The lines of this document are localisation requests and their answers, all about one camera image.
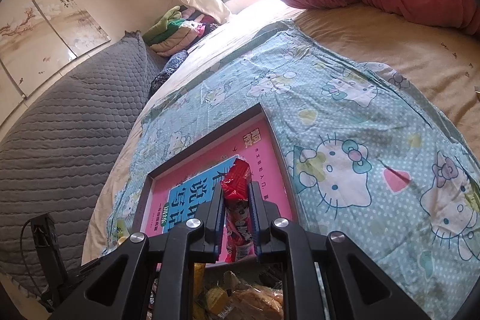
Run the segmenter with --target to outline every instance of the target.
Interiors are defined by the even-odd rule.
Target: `plum blossom branch painting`
[[[2,13],[0,58],[26,95],[110,37],[75,0],[31,0]]]

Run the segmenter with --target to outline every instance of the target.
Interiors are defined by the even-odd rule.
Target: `quilted headboard cover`
[[[49,212],[67,269],[80,266],[97,197],[164,64],[139,32],[126,33],[49,88],[0,143],[0,271],[32,293],[23,223]],[[29,227],[23,250],[45,286]]]

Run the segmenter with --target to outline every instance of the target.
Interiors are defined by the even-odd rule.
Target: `red plastic bag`
[[[225,262],[235,262],[246,257],[251,250],[253,238],[248,209],[248,184],[251,171],[248,163],[235,159],[232,168],[221,181],[226,204],[226,248]]]

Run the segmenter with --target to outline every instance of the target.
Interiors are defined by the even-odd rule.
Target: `light blue blanket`
[[[398,72],[341,57],[291,21],[265,27],[145,117],[105,252],[131,227],[148,172],[257,102],[305,229],[345,232],[432,319],[450,320],[480,276],[478,161]]]

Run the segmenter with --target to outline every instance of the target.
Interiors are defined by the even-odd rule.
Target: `triangular cutout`
[[[374,304],[390,296],[388,288],[375,277],[374,273],[360,259],[355,255],[349,255],[348,261],[365,305]]]
[[[112,306],[127,262],[127,255],[120,256],[85,292],[87,299],[108,307]]]

